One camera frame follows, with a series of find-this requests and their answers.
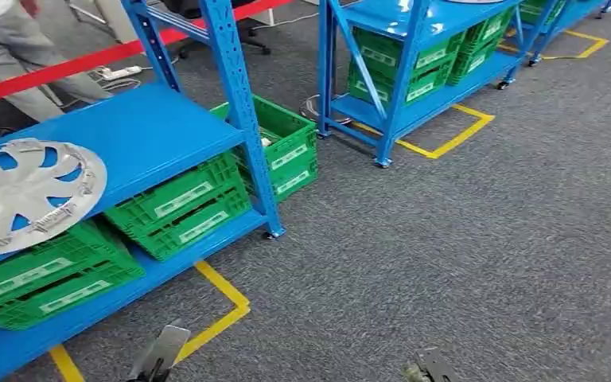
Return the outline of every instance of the gray pants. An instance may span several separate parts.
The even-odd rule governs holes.
[[[15,3],[0,16],[0,81],[66,61],[20,2]],[[55,81],[55,84],[89,103],[111,97],[111,93],[104,91],[85,73]],[[64,114],[39,88],[17,92],[6,99],[37,121]]]

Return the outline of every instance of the green plastic crate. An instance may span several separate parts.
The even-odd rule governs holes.
[[[248,211],[250,207],[249,195],[241,184],[157,231],[135,237],[134,241],[155,259],[164,261],[212,233],[223,223]]]
[[[402,55],[404,43],[361,28],[354,28],[352,34],[360,47],[367,68],[387,78],[394,79],[397,76],[399,58]],[[448,60],[447,57],[450,54],[457,52],[464,37],[465,33],[458,33],[421,51],[413,66],[411,77],[424,72],[427,65]]]
[[[458,53],[453,69],[447,81],[449,85],[458,84],[465,76],[483,64],[497,48],[498,40],[491,40],[476,53]]]
[[[512,19],[514,7],[484,20],[467,29],[467,34],[460,47],[460,53],[478,52],[490,41],[499,40]]]
[[[418,76],[413,77],[409,83],[404,103],[413,103],[441,88],[446,83],[455,57],[456,53],[451,53],[447,60],[440,60],[440,63],[429,65]],[[373,84],[376,86],[380,102],[384,106],[387,106],[390,103],[392,91],[395,87],[394,80],[377,72],[370,72],[370,74],[372,75]],[[356,66],[350,67],[350,73],[348,75],[348,92],[355,98],[372,102],[371,95]]]
[[[519,5],[519,11],[521,13],[521,21],[528,23],[535,23],[539,18],[540,14],[544,10],[544,5],[547,0],[526,0]],[[558,14],[561,12],[563,7],[566,5],[566,0],[561,0],[556,3],[554,9],[549,13],[549,17],[544,22],[545,25],[551,24]]]
[[[234,187],[242,187],[242,178],[233,155],[223,153],[104,214],[129,237],[141,237]]]
[[[125,269],[140,266],[107,225],[78,223],[58,237],[0,262],[0,305],[103,261]]]
[[[263,148],[269,172],[286,168],[299,158],[317,154],[315,122],[257,95],[253,95],[253,99],[256,117],[261,126],[261,136],[272,142]],[[223,103],[210,112],[226,119],[228,103]],[[243,164],[245,157],[241,149],[236,149],[235,153],[241,159],[239,163]]]
[[[250,193],[256,194],[251,184],[248,173],[244,174],[245,184]],[[291,194],[306,187],[317,180],[317,156],[314,158],[303,158],[299,166],[294,166],[290,171],[276,174],[271,177],[270,183],[273,194],[278,203],[282,203]]]
[[[116,238],[111,240],[119,248],[112,259],[87,263],[53,283],[38,283],[38,288],[26,294],[0,301],[0,328],[28,329],[144,275],[125,246]]]

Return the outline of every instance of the blue metal shelf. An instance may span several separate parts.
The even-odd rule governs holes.
[[[425,17],[428,28],[423,28],[418,37],[418,49],[433,45],[476,25],[522,0],[505,0],[491,4],[465,4],[433,0]],[[344,8],[344,15],[354,26],[403,41],[410,28],[410,12],[378,14],[366,2],[354,3]]]
[[[463,79],[458,85],[446,85],[429,97],[416,101],[401,109],[398,117],[398,138],[408,134],[412,127],[420,127],[423,123],[442,113],[450,105],[469,96],[477,89],[496,79],[500,73],[509,70],[519,63],[520,57],[510,56],[501,52],[494,52],[470,76]],[[332,108],[350,118],[372,127],[381,127],[382,120],[373,105],[350,95],[343,95],[332,102]]]
[[[270,186],[230,0],[199,2],[207,30],[147,6],[144,0],[122,0],[122,3],[158,83],[40,123],[7,139],[34,137],[73,142],[96,152],[107,166],[108,183],[105,194],[89,216],[241,145],[257,194],[255,208],[222,224],[166,262],[157,262],[133,246],[130,251],[146,270],[143,278],[31,329],[0,329],[0,378],[250,231],[265,225],[272,236],[284,233]],[[229,123],[212,116],[180,93],[181,85],[157,23],[178,28],[210,46],[230,104]]]
[[[523,31],[519,4],[521,0],[503,0],[493,4],[465,4],[447,0],[360,0],[343,8],[338,0],[320,1],[320,94],[319,134],[326,137],[331,134],[330,127],[358,138],[376,148],[376,164],[387,167],[391,163],[391,151],[394,142],[417,129],[429,119],[438,115],[457,101],[472,94],[494,80],[506,74],[499,88],[506,88],[515,80],[516,70],[533,41],[539,35],[541,25],[549,17],[549,10],[558,0],[548,0],[547,9],[538,17],[536,25],[530,31]],[[509,8],[514,9],[512,26],[521,32],[515,36],[520,47],[514,56],[504,53],[493,53],[479,68],[472,71],[456,86],[445,86],[426,95],[423,99],[404,106],[404,95],[420,51],[431,45],[467,30],[470,26],[499,14]],[[360,48],[352,36],[352,27],[358,26],[403,42],[403,50],[397,65],[395,86],[391,102],[387,108],[378,97],[371,75]],[[348,50],[352,54],[353,64],[359,69],[371,103],[343,95],[333,98],[334,78],[336,76],[336,35],[341,30]],[[378,139],[371,138],[359,131],[343,126],[332,118],[332,112],[340,113],[362,122],[380,133]]]
[[[214,233],[163,263],[154,260],[139,247],[130,248],[132,255],[146,270],[146,277],[136,279],[31,329],[24,331],[0,329],[0,378],[10,370],[21,367],[53,346],[68,340],[142,297],[190,268],[194,263],[205,259],[266,222],[266,217],[255,210],[246,212],[221,225]]]
[[[561,32],[577,24],[590,14],[600,9],[600,15],[606,13],[611,7],[611,0],[568,0],[556,19],[549,25],[543,25],[540,30],[542,38],[538,39],[535,44],[531,63],[536,63],[540,60],[540,55],[544,49],[554,40]],[[531,26],[524,23],[524,28]]]
[[[182,118],[191,126],[182,126]],[[163,84],[124,92],[2,141],[29,137],[75,143],[102,158],[107,188],[89,216],[243,141],[242,131]],[[0,261],[9,255],[0,255]]]

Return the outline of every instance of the yellow floor marking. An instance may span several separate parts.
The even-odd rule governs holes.
[[[460,104],[455,104],[452,106],[452,108],[458,110],[458,111],[462,111],[464,113],[467,113],[469,115],[474,115],[475,117],[477,117],[479,120],[476,121],[474,124],[472,124],[472,126],[466,128],[464,131],[462,131],[460,134],[456,135],[455,138],[449,140],[448,142],[444,143],[443,145],[441,145],[440,147],[438,147],[437,149],[435,149],[434,151],[429,151],[429,150],[425,150],[421,147],[418,147],[416,145],[414,145],[413,143],[409,143],[407,141],[404,141],[402,139],[398,139],[397,140],[397,144],[400,146],[404,146],[407,149],[414,151],[418,154],[421,155],[425,155],[426,157],[430,158],[430,159],[437,159],[439,157],[441,157],[443,154],[446,154],[447,152],[451,151],[452,149],[456,148],[458,145],[460,145],[461,143],[463,143],[467,138],[471,137],[472,135],[474,135],[474,133],[476,133],[477,131],[481,130],[482,127],[486,126],[489,122],[493,121],[495,119],[495,115],[488,115],[485,113],[482,113],[481,111],[478,110],[474,110],[472,108],[466,107],[466,106],[462,106]],[[355,126],[364,129],[366,131],[370,131],[373,134],[377,134],[380,135],[380,133],[378,131],[376,131],[375,129],[364,125],[363,123],[359,123],[359,122],[354,122],[353,123]]]
[[[249,300],[240,293],[228,280],[226,280],[219,272],[215,271],[207,262],[200,261],[195,265],[196,269],[207,279],[212,285],[223,293],[233,304],[235,308],[228,312],[223,318],[215,322],[207,329],[200,332],[192,340],[186,343],[179,352],[176,363],[183,361],[186,357],[195,353],[202,345],[210,342],[214,337],[235,324],[242,317],[250,312]],[[74,364],[72,358],[64,349],[63,345],[55,346],[50,349],[50,356],[53,362],[60,370],[60,374],[64,378],[64,382],[84,382],[83,375]]]
[[[563,31],[565,34],[569,34],[571,36],[575,36],[575,37],[580,37],[580,38],[585,38],[587,40],[591,40],[593,41],[593,44],[587,48],[584,52],[579,53],[577,56],[544,56],[542,54],[540,54],[540,58],[542,58],[543,60],[556,60],[558,58],[587,58],[589,56],[591,56],[592,54],[594,54],[596,51],[598,51],[600,48],[603,48],[606,44],[608,44],[610,42],[610,40],[605,39],[603,37],[596,37],[596,36],[592,36],[590,34],[586,34],[586,33],[580,33],[580,32],[575,32],[574,30],[569,30],[566,29]],[[498,48],[502,48],[505,50],[509,50],[512,52],[519,52],[519,50],[513,46],[510,45],[506,45],[506,44],[499,44]],[[527,56],[532,56],[532,52],[526,52]]]
[[[60,374],[66,382],[85,382],[83,375],[74,364],[72,358],[67,353],[67,349],[62,345],[57,345],[49,351],[50,357],[60,370]]]

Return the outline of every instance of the shelf board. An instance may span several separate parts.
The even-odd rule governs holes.
[[[589,16],[591,13],[601,8],[604,4],[605,2],[603,0],[569,0],[566,4],[566,10],[563,12],[561,19],[557,21],[556,29],[549,38],[553,40],[564,30],[577,24],[580,20]],[[550,26],[551,25],[544,25],[540,32],[542,34],[547,34]],[[523,24],[524,29],[530,29],[532,27],[532,24],[528,24],[526,22]]]
[[[140,298],[150,290],[205,259],[212,253],[266,223],[266,217],[255,210],[218,227],[214,233],[188,247],[165,262],[158,262],[141,248],[130,252],[146,269],[146,276],[136,279],[80,306],[49,319],[31,329],[9,331],[0,329],[0,378],[45,353],[109,314]]]
[[[445,40],[490,18],[521,0],[504,0],[490,4],[465,4],[446,0],[432,0],[418,39],[418,47],[428,47]],[[396,40],[403,41],[407,35],[411,12],[402,11],[398,4],[384,3],[380,8],[375,3],[361,0],[344,8],[350,23]]]
[[[89,216],[243,141],[241,131],[161,84],[118,94],[0,142],[28,137],[75,143],[102,158],[107,188]],[[0,261],[8,255],[0,255]]]
[[[510,56],[502,52],[494,52],[479,68],[474,69],[458,85],[446,85],[399,111],[398,134],[393,139],[399,139],[415,130],[426,121],[440,114],[454,103],[469,96],[477,89],[485,86],[514,65],[519,64],[521,57]],[[357,122],[383,132],[382,120],[376,108],[361,99],[343,95],[332,102],[332,108],[345,114]]]

